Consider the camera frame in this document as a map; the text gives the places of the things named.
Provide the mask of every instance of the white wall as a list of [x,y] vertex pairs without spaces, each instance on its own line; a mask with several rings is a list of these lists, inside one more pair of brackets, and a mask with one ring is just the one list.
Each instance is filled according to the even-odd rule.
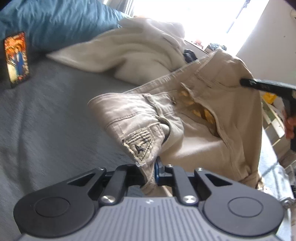
[[292,7],[270,0],[237,56],[257,79],[296,85],[296,23]]

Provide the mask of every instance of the khaki pants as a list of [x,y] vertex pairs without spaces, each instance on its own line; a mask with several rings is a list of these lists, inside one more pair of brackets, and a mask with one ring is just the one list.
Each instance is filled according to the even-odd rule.
[[259,92],[238,58],[218,50],[125,93],[89,102],[101,126],[141,168],[147,195],[162,195],[154,162],[192,172],[203,167],[251,187],[258,183],[262,113]]

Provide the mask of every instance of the bed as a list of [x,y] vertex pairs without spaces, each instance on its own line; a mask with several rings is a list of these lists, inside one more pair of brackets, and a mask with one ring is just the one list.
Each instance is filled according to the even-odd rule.
[[[14,89],[7,82],[0,54],[0,241],[19,237],[12,211],[24,195],[96,167],[114,170],[131,163],[94,121],[87,102],[134,85],[113,78],[112,72],[83,72],[46,58],[40,49],[32,50],[31,78]],[[288,178],[264,131],[259,169],[277,199],[292,197]],[[128,195],[143,194],[139,187],[132,187]],[[285,212],[278,236],[291,239],[290,210]]]

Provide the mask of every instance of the metal screw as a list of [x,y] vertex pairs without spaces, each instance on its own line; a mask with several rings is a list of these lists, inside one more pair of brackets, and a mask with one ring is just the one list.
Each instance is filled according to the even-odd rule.
[[175,99],[174,96],[171,98],[171,100],[172,100],[173,105],[175,105],[176,104],[176,99]]
[[197,201],[195,196],[187,195],[182,199],[185,203],[195,203]]
[[146,201],[147,204],[151,204],[151,203],[153,203],[153,202],[154,202],[154,201],[153,201],[152,199],[149,199],[149,200]]
[[113,196],[106,195],[106,196],[101,197],[101,201],[104,203],[114,203],[116,201],[116,199]]

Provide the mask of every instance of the blue pillow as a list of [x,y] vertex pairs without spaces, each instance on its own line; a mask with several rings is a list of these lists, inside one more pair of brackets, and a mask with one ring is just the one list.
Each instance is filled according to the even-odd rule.
[[0,11],[0,40],[24,31],[30,50],[89,41],[125,17],[98,0],[12,0]]

